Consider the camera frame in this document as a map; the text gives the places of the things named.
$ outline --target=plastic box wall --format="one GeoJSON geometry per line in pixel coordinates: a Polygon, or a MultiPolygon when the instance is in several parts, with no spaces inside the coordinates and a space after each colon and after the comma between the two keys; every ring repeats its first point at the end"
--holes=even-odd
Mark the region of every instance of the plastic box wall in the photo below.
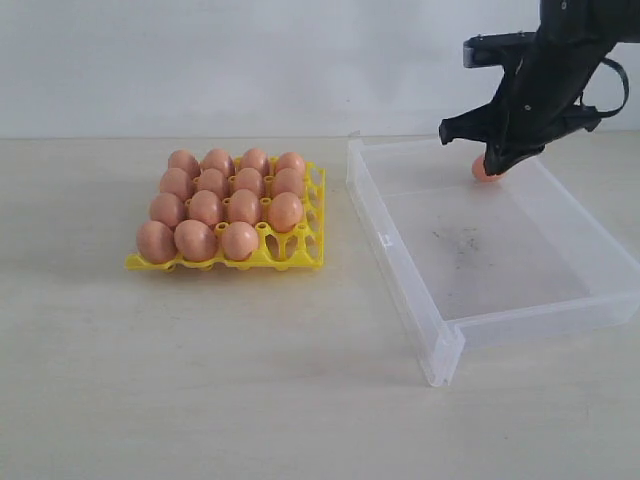
{"type": "Polygon", "coordinates": [[[479,184],[477,144],[349,144],[347,185],[428,382],[465,348],[627,322],[640,265],[537,159],[479,184]]]}

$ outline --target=egg tray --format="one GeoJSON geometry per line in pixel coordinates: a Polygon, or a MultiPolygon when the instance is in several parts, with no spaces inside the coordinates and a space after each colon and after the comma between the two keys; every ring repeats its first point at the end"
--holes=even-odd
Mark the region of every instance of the egg tray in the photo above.
{"type": "MultiPolygon", "coordinates": [[[[273,181],[273,173],[275,170],[275,162],[278,157],[269,159],[270,174],[265,177],[266,194],[271,193],[271,182],[273,181]]],[[[236,167],[240,158],[236,158],[234,163],[236,167]]],[[[153,264],[145,260],[139,253],[132,253],[125,260],[125,267],[128,270],[164,270],[171,272],[178,265],[187,268],[197,268],[203,271],[211,270],[216,263],[222,263],[227,267],[237,268],[239,270],[248,270],[254,267],[271,267],[279,271],[288,270],[295,267],[306,267],[318,269],[324,264],[324,212],[325,212],[325,185],[326,172],[324,168],[317,168],[313,162],[307,163],[307,171],[305,173],[304,184],[305,192],[302,198],[302,206],[304,208],[304,216],[302,221],[298,223],[293,230],[287,233],[278,233],[267,223],[267,213],[271,205],[271,198],[264,197],[260,199],[262,205],[262,221],[256,224],[256,231],[260,237],[260,246],[251,256],[244,261],[238,262],[225,258],[222,251],[221,237],[224,229],[229,225],[227,222],[221,222],[212,227],[213,232],[218,240],[218,251],[216,255],[204,262],[190,262],[185,260],[181,253],[178,253],[173,260],[166,263],[153,264]]],[[[233,189],[234,177],[230,177],[230,187],[233,189]]],[[[222,201],[226,209],[229,204],[229,198],[222,201]]]]}

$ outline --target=transparent plastic box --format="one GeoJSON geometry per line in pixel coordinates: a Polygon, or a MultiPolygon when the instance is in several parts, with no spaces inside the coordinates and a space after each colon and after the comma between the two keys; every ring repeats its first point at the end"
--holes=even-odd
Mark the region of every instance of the transparent plastic box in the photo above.
{"type": "Polygon", "coordinates": [[[347,185],[428,382],[466,348],[629,321],[640,265],[538,159],[480,184],[478,144],[349,143],[347,185]]]}

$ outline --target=plastic egg tray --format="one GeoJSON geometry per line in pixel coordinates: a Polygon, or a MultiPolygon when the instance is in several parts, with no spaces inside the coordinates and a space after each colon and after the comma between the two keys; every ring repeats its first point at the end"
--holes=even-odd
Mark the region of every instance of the plastic egg tray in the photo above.
{"type": "MultiPolygon", "coordinates": [[[[307,163],[307,171],[305,173],[304,184],[305,193],[302,198],[302,206],[304,207],[304,216],[302,221],[298,223],[293,230],[287,233],[278,233],[274,231],[267,223],[267,212],[271,204],[271,182],[273,181],[273,172],[275,162],[278,158],[271,157],[270,174],[265,177],[266,197],[260,199],[262,204],[262,221],[256,224],[256,231],[260,237],[260,246],[253,252],[247,260],[237,262],[225,258],[224,252],[220,247],[220,237],[222,232],[229,225],[227,222],[221,222],[212,227],[218,239],[218,251],[215,257],[205,262],[190,262],[178,253],[173,260],[162,264],[153,264],[146,261],[139,253],[132,253],[125,260],[125,267],[128,270],[164,270],[166,272],[173,271],[178,265],[187,268],[197,268],[203,271],[211,270],[216,263],[222,263],[227,267],[237,268],[239,270],[248,270],[254,267],[271,267],[276,270],[287,270],[294,267],[320,268],[324,263],[324,213],[325,213],[325,182],[326,172],[323,168],[318,168],[313,162],[307,163]]],[[[236,158],[234,163],[236,167],[240,158],[236,158]]],[[[229,178],[231,190],[233,191],[234,177],[229,178]]],[[[229,204],[229,198],[222,201],[226,208],[229,204]]]]}

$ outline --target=white wall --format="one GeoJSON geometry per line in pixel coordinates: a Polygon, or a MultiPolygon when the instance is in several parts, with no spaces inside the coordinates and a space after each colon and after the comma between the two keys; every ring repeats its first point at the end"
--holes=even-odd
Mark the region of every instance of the white wall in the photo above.
{"type": "MultiPolygon", "coordinates": [[[[463,40],[537,25],[538,0],[5,0],[0,136],[432,133],[500,78],[463,40]]],[[[640,128],[640,95],[607,126],[640,128]]]]}

